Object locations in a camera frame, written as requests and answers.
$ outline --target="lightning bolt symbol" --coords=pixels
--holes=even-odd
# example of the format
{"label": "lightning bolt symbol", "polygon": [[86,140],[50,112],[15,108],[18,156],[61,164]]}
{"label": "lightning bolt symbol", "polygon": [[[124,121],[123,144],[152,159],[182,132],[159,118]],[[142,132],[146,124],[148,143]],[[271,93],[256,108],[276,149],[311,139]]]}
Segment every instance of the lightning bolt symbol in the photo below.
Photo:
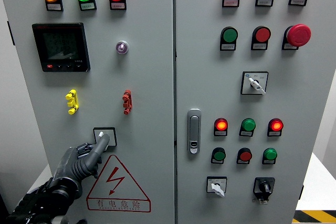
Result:
{"label": "lightning bolt symbol", "polygon": [[119,180],[119,182],[117,183],[117,185],[114,187],[113,190],[110,190],[110,194],[113,194],[114,193],[114,190],[119,186],[119,184],[124,180],[125,177],[120,177],[120,178],[114,178],[114,179],[111,179],[114,174],[116,174],[116,172],[119,170],[118,167],[115,167],[110,175],[110,177],[106,180],[106,182],[112,182],[112,181],[115,181],[115,180]]}

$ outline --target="white floor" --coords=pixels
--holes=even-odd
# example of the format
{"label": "white floor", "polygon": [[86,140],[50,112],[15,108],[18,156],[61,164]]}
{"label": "white floor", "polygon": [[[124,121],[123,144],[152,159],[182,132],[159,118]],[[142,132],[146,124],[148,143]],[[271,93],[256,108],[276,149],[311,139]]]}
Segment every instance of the white floor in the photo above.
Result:
{"label": "white floor", "polygon": [[[51,176],[47,165],[29,191],[44,184]],[[336,180],[314,153],[311,155],[303,184],[305,187],[297,210],[336,210]]]}

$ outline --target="gray metal panel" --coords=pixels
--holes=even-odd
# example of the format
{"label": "gray metal panel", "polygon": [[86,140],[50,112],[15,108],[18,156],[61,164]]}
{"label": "gray metal panel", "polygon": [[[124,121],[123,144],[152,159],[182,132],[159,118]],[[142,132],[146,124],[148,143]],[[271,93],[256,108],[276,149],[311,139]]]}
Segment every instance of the gray metal panel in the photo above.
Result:
{"label": "gray metal panel", "polygon": [[[63,13],[47,12],[44,0],[4,2],[51,170],[68,147],[93,142],[94,127],[114,126],[118,146],[103,162],[115,154],[151,200],[151,213],[88,211],[89,178],[69,212],[73,223],[80,217],[89,223],[173,223],[173,0],[127,0],[125,12],[111,11],[109,0],[96,0],[98,9],[89,12],[81,12],[77,0],[63,0]],[[84,23],[90,72],[42,72],[31,26],[63,22]],[[119,40],[130,45],[124,56],[115,51]],[[77,90],[80,105],[72,116],[65,99],[70,89]],[[133,99],[128,116],[125,89]]]}
{"label": "gray metal panel", "polygon": [[[271,8],[240,0],[176,0],[177,185],[178,222],[291,223],[335,71],[334,0],[308,0],[306,7],[275,0]],[[311,40],[298,51],[281,51],[288,26],[307,24]],[[253,30],[270,28],[267,51],[251,51]],[[237,50],[219,51],[226,26],[238,30]],[[266,95],[240,95],[243,71],[268,71]],[[202,148],[188,154],[187,112],[202,112]],[[228,136],[214,137],[217,118],[228,120]],[[253,118],[253,137],[239,137],[243,119]],[[267,125],[280,118],[282,136],[267,137]],[[226,151],[224,165],[211,164],[216,147]],[[237,165],[237,152],[251,149],[249,165]],[[263,151],[278,151],[275,165],[262,165]],[[207,176],[227,176],[226,197],[206,193]],[[255,177],[274,177],[268,205],[253,202]]]}

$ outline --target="red terminal connector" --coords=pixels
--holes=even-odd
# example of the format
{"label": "red terminal connector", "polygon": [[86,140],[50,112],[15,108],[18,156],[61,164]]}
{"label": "red terminal connector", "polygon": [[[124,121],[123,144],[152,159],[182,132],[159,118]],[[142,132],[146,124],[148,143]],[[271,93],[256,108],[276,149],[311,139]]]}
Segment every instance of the red terminal connector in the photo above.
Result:
{"label": "red terminal connector", "polygon": [[128,115],[133,108],[131,90],[128,89],[125,90],[124,95],[122,96],[122,100],[124,101],[123,103],[123,107],[125,108],[124,114]]}

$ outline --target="yellow black hazard stripe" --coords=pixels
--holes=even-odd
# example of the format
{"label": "yellow black hazard stripe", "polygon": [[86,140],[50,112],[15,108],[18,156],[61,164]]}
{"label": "yellow black hazard stripe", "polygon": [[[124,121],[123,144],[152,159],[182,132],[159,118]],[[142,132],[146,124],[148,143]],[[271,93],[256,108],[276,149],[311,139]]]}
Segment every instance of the yellow black hazard stripe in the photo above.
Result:
{"label": "yellow black hazard stripe", "polygon": [[292,223],[336,223],[336,210],[296,210]]}

